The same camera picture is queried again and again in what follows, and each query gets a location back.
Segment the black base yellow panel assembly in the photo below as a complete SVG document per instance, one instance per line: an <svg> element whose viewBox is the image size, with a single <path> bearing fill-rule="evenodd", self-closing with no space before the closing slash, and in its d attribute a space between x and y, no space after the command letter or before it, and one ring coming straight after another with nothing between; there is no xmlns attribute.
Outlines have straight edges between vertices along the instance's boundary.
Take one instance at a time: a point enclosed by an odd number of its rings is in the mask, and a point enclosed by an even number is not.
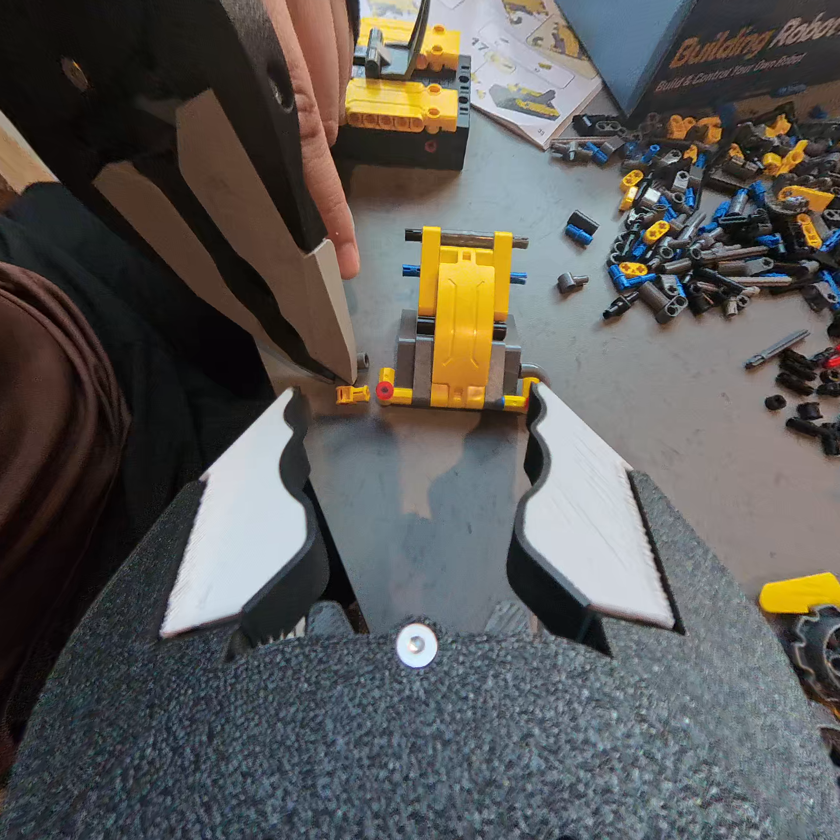
<svg viewBox="0 0 840 840"><path fill-rule="evenodd" d="M470 57L431 2L361 3L334 151L354 164L460 172L470 119Z"/></svg>

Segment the person's left hand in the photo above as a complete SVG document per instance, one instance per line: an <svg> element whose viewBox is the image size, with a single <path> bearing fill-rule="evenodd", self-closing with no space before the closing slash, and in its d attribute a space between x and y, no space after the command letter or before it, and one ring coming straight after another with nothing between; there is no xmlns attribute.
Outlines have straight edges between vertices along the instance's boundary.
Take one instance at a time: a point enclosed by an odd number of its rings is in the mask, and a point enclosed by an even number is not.
<svg viewBox="0 0 840 840"><path fill-rule="evenodd" d="M354 221L332 157L345 119L357 35L357 2L265 1L297 109L304 181L332 242L343 280L361 263Z"/></svg>

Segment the yellow wedge panel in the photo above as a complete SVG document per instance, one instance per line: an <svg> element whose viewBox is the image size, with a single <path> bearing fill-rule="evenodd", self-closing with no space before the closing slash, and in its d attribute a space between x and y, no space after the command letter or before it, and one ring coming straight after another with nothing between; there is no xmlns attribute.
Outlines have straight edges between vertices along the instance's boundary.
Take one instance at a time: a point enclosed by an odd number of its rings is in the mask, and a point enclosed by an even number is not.
<svg viewBox="0 0 840 840"><path fill-rule="evenodd" d="M839 580L823 572L766 583L759 606L774 615L804 615L820 606L839 606Z"/></svg>

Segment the grey desk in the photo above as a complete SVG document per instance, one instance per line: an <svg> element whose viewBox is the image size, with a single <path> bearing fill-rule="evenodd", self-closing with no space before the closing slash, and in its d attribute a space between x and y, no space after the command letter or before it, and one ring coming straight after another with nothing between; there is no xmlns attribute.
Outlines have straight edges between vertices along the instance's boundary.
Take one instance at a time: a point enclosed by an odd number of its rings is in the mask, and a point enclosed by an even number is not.
<svg viewBox="0 0 840 840"><path fill-rule="evenodd" d="M715 597L690 578L689 600L710 623L675 642L676 664L652 675L685 676L700 712L727 714L721 737L758 748L792 734L809 711L780 643L753 598L770 579L838 571L838 465L819 444L784 431L761 402L769 366L742 369L751 352L804 327L814 315L792 296L761 300L727 322L681 316L660 327L645 306L604 322L615 297L604 262L619 219L615 166L568 165L476 116L461 173L335 164L349 205L360 274L346 284L353 327L375 368L392 361L402 308L415 280L398 264L419 250L404 227L491 230L510 224L530 247L528 273L511 293L528 362L636 469L651 475L699 535L745 584ZM564 235L580 210L600 224L588 247ZM562 296L563 272L587 275ZM450 629L478 631L497 599L512 597L502 569L516 503L528 487L523 420L499 413L424 408L338 408L312 381L321 414L308 436L312 482L339 554L379 632L428 613Z"/></svg>

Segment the open instruction booklet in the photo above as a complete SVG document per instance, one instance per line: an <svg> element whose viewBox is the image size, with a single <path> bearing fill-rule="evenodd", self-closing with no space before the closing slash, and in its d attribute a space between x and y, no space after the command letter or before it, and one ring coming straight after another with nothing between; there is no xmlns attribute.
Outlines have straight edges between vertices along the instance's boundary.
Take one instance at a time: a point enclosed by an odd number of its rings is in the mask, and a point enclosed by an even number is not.
<svg viewBox="0 0 840 840"><path fill-rule="evenodd" d="M460 33L471 106L546 151L603 89L554 1L433 1L429 23Z"/></svg>

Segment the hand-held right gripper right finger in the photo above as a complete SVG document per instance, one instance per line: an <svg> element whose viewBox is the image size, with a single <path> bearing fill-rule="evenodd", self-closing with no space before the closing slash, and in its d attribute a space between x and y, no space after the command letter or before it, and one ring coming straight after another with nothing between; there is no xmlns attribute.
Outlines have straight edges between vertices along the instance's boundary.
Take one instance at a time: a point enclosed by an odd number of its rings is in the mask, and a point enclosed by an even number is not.
<svg viewBox="0 0 840 840"><path fill-rule="evenodd" d="M530 385L508 582L539 622L607 644L602 620L674 632L678 610L649 534L633 468L549 386Z"/></svg>

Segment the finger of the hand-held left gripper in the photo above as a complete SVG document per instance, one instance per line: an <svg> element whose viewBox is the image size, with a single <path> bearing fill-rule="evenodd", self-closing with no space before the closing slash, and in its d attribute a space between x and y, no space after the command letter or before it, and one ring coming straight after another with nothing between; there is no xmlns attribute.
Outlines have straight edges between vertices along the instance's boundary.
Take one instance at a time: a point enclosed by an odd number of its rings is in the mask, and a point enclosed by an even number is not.
<svg viewBox="0 0 840 840"><path fill-rule="evenodd" d="M358 350L333 242L309 253L296 245L214 92L181 105L175 124L181 173L198 201L267 283L309 355L355 383Z"/></svg>
<svg viewBox="0 0 840 840"><path fill-rule="evenodd" d="M184 218L170 197L133 163L105 165L92 185L147 248L199 298L246 331L263 349L310 375L323 378L323 365L283 316L266 280L227 242L212 218L178 175L165 186L186 199Z"/></svg>

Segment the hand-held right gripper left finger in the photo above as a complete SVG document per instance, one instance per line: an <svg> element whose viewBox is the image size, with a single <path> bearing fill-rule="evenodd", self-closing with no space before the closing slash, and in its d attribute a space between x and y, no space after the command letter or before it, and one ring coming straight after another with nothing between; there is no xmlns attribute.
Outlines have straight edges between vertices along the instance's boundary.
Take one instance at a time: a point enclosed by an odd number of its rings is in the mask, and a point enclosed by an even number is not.
<svg viewBox="0 0 840 840"><path fill-rule="evenodd" d="M287 637L329 582L307 488L308 401L288 387L206 468L160 638L236 623L254 646Z"/></svg>

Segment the pile of small building pieces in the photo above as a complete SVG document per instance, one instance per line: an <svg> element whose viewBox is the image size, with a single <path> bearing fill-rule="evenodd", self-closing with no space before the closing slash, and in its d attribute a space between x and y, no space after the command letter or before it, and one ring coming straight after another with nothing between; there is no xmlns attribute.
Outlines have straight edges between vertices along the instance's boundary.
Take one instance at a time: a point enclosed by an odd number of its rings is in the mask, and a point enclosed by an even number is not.
<svg viewBox="0 0 840 840"><path fill-rule="evenodd" d="M787 429L838 460L838 116L814 108L798 119L787 102L740 122L651 112L633 125L581 113L572 127L552 155L620 172L605 258L615 299L636 289L631 310L645 306L663 327L686 312L733 320L760 295L798 296L828 315L827 347L807 354L802 341L766 363L778 370L763 404L790 407Z"/></svg>

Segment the cardboard kit box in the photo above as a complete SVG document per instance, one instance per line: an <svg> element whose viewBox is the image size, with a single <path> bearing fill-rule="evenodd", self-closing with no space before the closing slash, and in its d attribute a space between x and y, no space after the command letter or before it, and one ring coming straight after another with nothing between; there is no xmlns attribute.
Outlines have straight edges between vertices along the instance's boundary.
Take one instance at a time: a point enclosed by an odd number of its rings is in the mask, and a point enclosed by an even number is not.
<svg viewBox="0 0 840 840"><path fill-rule="evenodd" d="M838 1L586 1L558 9L627 117L838 80Z"/></svg>

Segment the yellow panel vehicle assembly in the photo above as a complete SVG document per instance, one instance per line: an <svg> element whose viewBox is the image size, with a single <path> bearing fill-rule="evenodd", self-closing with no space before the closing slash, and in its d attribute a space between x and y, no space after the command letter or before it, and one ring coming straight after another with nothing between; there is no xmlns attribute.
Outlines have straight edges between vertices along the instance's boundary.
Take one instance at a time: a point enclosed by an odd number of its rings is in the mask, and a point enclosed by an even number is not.
<svg viewBox="0 0 840 840"><path fill-rule="evenodd" d="M419 263L402 270L418 281L417 303L402 311L395 363L380 369L377 402L525 414L530 392L519 392L522 345L510 292L527 281L511 262L529 238L439 226L408 227L404 238L421 247Z"/></svg>

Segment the wheeled yellow black chassis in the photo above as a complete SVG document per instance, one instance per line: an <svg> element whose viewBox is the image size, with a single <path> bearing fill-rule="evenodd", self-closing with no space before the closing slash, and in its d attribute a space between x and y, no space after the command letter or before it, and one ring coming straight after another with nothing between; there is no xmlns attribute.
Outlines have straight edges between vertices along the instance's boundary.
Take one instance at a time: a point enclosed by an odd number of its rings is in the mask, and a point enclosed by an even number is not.
<svg viewBox="0 0 840 840"><path fill-rule="evenodd" d="M817 605L795 616L786 645L787 655L805 693L821 705L828 719L821 736L834 767L839 767L839 608Z"/></svg>

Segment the grey axle beam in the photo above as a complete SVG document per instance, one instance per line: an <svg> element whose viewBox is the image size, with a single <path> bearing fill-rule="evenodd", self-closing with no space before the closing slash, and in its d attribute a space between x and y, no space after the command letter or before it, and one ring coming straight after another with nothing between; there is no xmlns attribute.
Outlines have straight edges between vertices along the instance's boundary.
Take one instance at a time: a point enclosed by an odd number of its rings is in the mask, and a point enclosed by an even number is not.
<svg viewBox="0 0 840 840"><path fill-rule="evenodd" d="M753 371L760 366L778 357L783 351L793 348L796 344L801 343L811 335L809 329L801 329L794 331L782 339L774 341L769 347L755 353L745 360L743 368L745 371Z"/></svg>

